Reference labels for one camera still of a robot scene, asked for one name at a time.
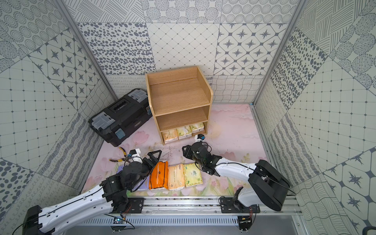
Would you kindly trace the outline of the orange tissue pack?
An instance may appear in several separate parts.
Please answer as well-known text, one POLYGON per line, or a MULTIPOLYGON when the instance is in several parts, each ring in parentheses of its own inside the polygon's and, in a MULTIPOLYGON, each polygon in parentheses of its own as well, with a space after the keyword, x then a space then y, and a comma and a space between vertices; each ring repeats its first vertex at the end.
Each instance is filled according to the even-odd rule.
POLYGON ((149 189, 168 189, 168 162, 158 162, 149 177, 149 189))

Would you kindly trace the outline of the green tissue pack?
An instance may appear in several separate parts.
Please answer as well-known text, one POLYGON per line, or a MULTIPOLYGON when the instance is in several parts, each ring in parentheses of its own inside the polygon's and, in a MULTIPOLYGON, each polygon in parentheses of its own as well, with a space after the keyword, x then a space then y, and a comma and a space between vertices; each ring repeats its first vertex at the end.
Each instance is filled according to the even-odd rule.
POLYGON ((176 131, 177 131, 179 140, 186 139, 192 136, 192 130, 189 125, 176 128, 176 131))
POLYGON ((205 125, 202 122, 192 124, 192 125, 190 125, 190 129, 191 129, 192 133, 201 132, 201 131, 205 130, 205 125))

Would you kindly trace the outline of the purple tissue pack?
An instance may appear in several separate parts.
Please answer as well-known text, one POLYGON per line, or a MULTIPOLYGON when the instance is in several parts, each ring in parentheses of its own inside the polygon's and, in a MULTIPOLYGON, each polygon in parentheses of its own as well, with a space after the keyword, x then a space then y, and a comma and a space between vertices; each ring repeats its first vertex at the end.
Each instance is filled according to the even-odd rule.
POLYGON ((124 166, 123 165, 121 165, 119 168, 118 168, 118 170, 117 170, 117 175, 119 175, 119 174, 121 174, 122 173, 122 171, 123 171, 123 168, 124 168, 124 166))
POLYGON ((135 188, 133 189, 134 192, 141 192, 149 190, 149 176, 142 180, 135 188))

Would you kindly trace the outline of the yellow tissue pack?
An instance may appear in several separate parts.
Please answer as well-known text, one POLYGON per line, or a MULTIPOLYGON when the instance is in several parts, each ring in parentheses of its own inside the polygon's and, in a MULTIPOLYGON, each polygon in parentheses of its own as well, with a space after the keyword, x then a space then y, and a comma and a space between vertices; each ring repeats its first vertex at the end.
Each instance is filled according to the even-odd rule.
POLYGON ((162 132, 162 137, 165 144, 178 141, 178 133, 176 129, 166 130, 162 132))

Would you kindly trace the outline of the green tissue pack shelf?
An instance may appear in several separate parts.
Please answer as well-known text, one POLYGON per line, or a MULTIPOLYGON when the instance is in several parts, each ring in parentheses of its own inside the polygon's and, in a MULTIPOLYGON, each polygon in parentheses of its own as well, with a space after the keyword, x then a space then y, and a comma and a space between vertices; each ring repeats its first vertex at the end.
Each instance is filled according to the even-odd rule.
POLYGON ((203 184, 201 170, 196 166, 196 163, 184 164, 183 173, 185 180, 185 187, 192 187, 203 184))

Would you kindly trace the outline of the beige tissue pack shelf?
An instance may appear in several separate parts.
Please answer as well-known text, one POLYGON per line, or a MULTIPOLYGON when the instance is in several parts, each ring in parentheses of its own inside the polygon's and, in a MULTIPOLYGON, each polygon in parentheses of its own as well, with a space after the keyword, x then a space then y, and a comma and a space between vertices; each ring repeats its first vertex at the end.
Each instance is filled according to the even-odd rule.
POLYGON ((168 167, 168 189, 180 191, 185 187, 184 165, 176 164, 168 167))

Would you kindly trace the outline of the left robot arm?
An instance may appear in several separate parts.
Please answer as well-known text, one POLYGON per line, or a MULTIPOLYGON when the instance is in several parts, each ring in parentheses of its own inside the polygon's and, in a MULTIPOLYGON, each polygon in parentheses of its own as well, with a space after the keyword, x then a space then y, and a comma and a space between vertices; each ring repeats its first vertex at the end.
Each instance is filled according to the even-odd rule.
POLYGON ((60 235, 70 228, 106 213, 130 211, 127 194, 137 191, 160 161, 161 150, 147 157, 133 157, 115 175, 109 176, 93 189, 50 207, 33 206, 27 210, 20 226, 24 235, 60 235))

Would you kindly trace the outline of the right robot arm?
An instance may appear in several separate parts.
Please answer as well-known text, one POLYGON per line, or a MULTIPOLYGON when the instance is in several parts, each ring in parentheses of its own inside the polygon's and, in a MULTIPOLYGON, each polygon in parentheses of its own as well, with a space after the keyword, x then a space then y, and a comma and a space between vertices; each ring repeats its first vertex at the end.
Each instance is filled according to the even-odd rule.
POLYGON ((183 156, 193 160, 198 169, 209 175, 235 178, 248 182, 250 188, 240 187, 233 199, 234 207, 240 209, 256 204, 280 212, 290 190, 290 182, 269 162, 239 163, 208 151, 205 142, 195 142, 182 147, 183 156))

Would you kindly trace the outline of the black plastic toolbox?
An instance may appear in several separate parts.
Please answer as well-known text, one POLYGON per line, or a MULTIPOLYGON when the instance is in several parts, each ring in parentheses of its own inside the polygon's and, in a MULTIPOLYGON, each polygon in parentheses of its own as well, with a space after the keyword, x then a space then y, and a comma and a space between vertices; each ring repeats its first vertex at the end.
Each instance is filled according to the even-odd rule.
POLYGON ((152 117, 147 92, 137 88, 89 119, 91 128, 118 147, 152 117))

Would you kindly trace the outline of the yellow handled pliers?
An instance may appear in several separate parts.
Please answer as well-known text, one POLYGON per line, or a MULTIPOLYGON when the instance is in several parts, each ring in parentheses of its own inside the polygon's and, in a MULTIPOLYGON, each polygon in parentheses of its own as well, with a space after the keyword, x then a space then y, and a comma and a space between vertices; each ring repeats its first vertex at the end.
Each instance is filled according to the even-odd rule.
POLYGON ((114 162, 114 163, 124 162, 126 156, 127 156, 126 151, 122 147, 118 147, 114 151, 113 156, 109 158, 109 161, 114 162))

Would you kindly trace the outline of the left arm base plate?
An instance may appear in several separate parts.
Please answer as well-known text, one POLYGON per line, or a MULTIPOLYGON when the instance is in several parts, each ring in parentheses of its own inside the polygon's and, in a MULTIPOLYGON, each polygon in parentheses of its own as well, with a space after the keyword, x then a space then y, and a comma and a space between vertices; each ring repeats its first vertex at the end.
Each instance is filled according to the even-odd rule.
POLYGON ((145 198, 131 197, 122 200, 114 201, 112 204, 112 213, 127 214, 127 213, 142 213, 145 198))

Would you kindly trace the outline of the aluminium mounting rail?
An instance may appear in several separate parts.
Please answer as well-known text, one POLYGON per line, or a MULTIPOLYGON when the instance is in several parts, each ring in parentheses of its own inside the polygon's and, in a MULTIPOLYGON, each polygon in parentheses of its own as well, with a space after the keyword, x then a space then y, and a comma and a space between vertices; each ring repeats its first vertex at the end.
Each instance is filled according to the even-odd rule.
MULTIPOLYGON (((131 216, 199 216, 225 215, 221 212, 219 197, 202 196, 145 196, 142 213, 127 213, 131 216)), ((294 196, 288 196, 281 211, 274 211, 265 205, 259 205, 260 215, 302 215, 300 206, 294 196)))

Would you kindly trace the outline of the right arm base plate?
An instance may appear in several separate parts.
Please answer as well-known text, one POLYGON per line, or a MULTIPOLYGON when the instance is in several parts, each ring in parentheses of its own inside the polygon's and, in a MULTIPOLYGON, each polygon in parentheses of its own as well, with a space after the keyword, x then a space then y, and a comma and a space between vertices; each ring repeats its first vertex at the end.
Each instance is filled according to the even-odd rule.
POLYGON ((219 197, 218 202, 222 213, 260 213, 259 205, 254 204, 246 207, 239 202, 238 197, 242 190, 243 187, 237 189, 232 198, 224 196, 219 197))

